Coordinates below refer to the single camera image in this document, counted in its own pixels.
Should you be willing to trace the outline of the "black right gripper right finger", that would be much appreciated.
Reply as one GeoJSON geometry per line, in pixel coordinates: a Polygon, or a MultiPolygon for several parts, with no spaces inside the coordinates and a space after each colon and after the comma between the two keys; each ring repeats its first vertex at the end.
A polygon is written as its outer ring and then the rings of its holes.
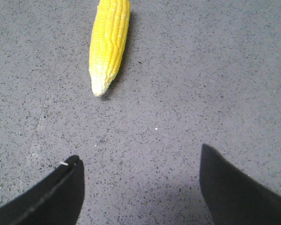
{"type": "Polygon", "coordinates": [[[216,225],[281,225],[281,196],[203,144],[200,188],[216,225]]]}

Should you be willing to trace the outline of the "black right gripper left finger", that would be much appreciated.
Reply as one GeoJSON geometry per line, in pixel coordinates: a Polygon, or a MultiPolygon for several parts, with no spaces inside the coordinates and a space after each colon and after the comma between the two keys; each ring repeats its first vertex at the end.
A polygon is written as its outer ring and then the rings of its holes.
{"type": "Polygon", "coordinates": [[[84,165],[73,155],[33,188],[0,207],[0,225],[75,225],[84,194],[84,165]]]}

